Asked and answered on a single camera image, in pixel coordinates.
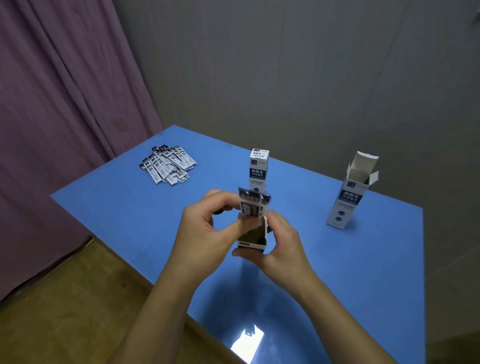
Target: purple curtain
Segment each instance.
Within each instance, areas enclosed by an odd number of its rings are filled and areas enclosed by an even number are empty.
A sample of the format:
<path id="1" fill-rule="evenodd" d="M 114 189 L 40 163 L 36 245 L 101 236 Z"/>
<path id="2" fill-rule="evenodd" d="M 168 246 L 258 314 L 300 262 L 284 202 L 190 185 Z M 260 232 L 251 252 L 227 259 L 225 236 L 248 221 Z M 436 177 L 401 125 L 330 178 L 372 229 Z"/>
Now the purple curtain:
<path id="1" fill-rule="evenodd" d="M 0 0 L 0 299 L 88 235 L 49 195 L 161 130 L 110 0 Z"/>

